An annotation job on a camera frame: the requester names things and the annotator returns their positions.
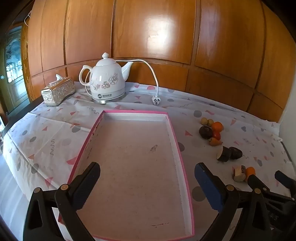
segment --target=tomato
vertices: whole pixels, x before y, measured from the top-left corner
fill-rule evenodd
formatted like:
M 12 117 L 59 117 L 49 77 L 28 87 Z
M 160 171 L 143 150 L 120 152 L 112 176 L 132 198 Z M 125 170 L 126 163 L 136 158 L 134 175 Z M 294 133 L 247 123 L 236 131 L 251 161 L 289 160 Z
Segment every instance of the tomato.
M 214 122 L 211 127 L 213 131 L 217 132 L 221 132 L 224 130 L 224 126 L 220 122 Z
M 213 131 L 213 135 L 212 137 L 214 137 L 215 139 L 217 139 L 218 141 L 221 139 L 221 135 L 219 132 L 217 131 Z

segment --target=tablecloth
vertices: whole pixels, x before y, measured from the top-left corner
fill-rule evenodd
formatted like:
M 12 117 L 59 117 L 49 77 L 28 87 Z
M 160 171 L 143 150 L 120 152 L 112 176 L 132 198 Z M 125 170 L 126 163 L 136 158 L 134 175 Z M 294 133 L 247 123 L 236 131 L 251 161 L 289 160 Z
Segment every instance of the tablecloth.
M 66 183 L 78 152 L 92 125 L 102 110 L 155 110 L 167 111 L 182 154 L 192 195 L 195 236 L 199 240 L 217 215 L 194 177 L 194 167 L 204 162 L 224 184 L 250 191 L 246 183 L 236 183 L 232 168 L 253 166 L 256 175 L 271 191 L 289 196 L 289 191 L 274 179 L 281 170 L 295 178 L 292 163 L 280 143 L 279 124 L 261 120 L 236 108 L 192 94 L 160 88 L 161 103 L 152 104 L 155 87 L 126 83 L 127 95 L 118 102 L 95 104 L 80 83 L 76 93 L 57 107 L 40 104 L 8 131 L 4 137 L 4 158 L 29 200 L 35 187 L 43 190 L 59 188 Z M 219 147 L 212 147 L 200 137 L 200 119 L 206 117 L 224 125 L 221 132 L 223 145 L 242 150 L 243 157 L 236 161 L 219 163 Z M 229 240 L 239 218 L 235 215 L 224 240 Z

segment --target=silver tissue box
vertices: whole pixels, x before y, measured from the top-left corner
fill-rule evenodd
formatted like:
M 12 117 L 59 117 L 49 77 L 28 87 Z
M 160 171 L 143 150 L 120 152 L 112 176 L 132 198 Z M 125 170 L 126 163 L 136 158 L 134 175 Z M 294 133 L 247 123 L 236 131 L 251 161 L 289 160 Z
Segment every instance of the silver tissue box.
M 57 75 L 57 80 L 51 82 L 42 91 L 44 103 L 47 106 L 58 106 L 68 96 L 75 93 L 74 82 L 71 78 L 62 78 Z

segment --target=white wall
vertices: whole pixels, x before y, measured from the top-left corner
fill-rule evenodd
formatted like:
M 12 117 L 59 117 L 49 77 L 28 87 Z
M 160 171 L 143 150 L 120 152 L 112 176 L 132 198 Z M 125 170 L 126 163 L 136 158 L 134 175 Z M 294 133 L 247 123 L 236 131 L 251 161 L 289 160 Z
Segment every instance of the white wall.
M 288 103 L 280 119 L 279 136 L 283 139 L 291 159 L 296 164 L 296 76 Z

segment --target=white ceramic kettle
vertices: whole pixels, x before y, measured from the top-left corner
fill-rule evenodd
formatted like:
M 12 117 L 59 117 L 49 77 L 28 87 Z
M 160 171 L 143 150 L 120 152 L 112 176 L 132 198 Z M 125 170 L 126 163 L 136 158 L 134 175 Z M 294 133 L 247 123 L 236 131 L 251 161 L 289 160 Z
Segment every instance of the white ceramic kettle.
M 128 62 L 121 67 L 112 58 L 109 58 L 108 53 L 102 55 L 103 59 L 97 62 L 95 67 L 84 65 L 79 73 L 79 81 L 84 86 L 89 86 L 92 98 L 98 102 L 112 100 L 122 96 L 125 93 L 125 81 L 128 79 L 131 65 L 133 62 Z M 82 80 L 82 73 L 89 69 L 89 82 L 85 83 Z

